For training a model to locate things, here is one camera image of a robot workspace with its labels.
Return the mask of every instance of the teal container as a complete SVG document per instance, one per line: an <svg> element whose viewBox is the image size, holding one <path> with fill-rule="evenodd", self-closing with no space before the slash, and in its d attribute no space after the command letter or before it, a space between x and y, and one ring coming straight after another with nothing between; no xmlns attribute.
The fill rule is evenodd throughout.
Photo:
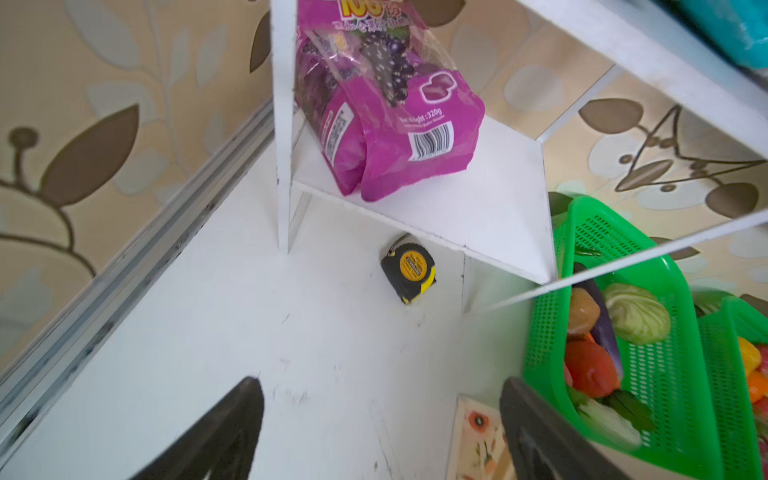
<svg viewBox="0 0 768 480"><path fill-rule="evenodd" d="M767 0L678 0L675 5L738 65L768 68Z"/></svg>

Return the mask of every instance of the tape measure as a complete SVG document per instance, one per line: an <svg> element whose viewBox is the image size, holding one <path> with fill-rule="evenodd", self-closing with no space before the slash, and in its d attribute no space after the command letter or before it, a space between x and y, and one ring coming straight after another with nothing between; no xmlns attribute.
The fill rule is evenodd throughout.
<svg viewBox="0 0 768 480"><path fill-rule="evenodd" d="M435 261L418 243L403 243L406 233L389 248L382 258L382 269L405 305L419 298L435 284Z"/></svg>

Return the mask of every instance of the green plastic basket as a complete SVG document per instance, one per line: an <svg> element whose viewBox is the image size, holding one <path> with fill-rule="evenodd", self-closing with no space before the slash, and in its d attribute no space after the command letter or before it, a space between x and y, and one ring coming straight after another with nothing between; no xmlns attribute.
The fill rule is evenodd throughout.
<svg viewBox="0 0 768 480"><path fill-rule="evenodd" d="M768 343L768 319L749 303L732 296L722 301L720 311L699 319L699 331L725 478L760 480L763 470L738 337Z"/></svg>
<svg viewBox="0 0 768 480"><path fill-rule="evenodd" d="M600 201L579 197L568 207L568 219L554 232L554 245L559 272L566 277L573 275L574 261L592 268L654 247L655 243ZM600 255L578 256L577 247ZM628 451L587 427L568 399L563 358L570 287L536 300L525 356L525 381L590 440L694 478L722 478L723 462L698 324L680 269L664 256L595 281L601 290L610 283L643 287L669 310L672 330L665 340L635 346L617 339L624 364L621 388L651 408L655 432L642 432L643 445Z"/></svg>

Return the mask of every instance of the white floor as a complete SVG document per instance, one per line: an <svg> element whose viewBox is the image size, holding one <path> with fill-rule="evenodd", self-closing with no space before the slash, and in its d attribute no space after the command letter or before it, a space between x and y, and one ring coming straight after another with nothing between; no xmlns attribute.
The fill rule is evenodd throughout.
<svg viewBox="0 0 768 480"><path fill-rule="evenodd" d="M531 304L462 318L463 255L427 243L437 284L403 306L379 266L398 232L320 199L281 257L270 152L2 480L128 478L248 375L266 396L251 478L445 477L456 397L498 402L521 372ZM501 293L530 287L485 273Z"/></svg>

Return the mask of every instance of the toy cabbage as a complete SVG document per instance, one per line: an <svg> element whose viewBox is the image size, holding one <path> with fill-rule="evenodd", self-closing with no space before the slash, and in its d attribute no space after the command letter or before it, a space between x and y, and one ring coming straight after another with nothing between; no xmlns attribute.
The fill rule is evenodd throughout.
<svg viewBox="0 0 768 480"><path fill-rule="evenodd" d="M672 328L670 314L648 290L613 283L603 292L616 335L635 345L659 342Z"/></svg>
<svg viewBox="0 0 768 480"><path fill-rule="evenodd" d="M611 407L589 399L578 406L581 421L626 450L638 449L643 439L632 423Z"/></svg>

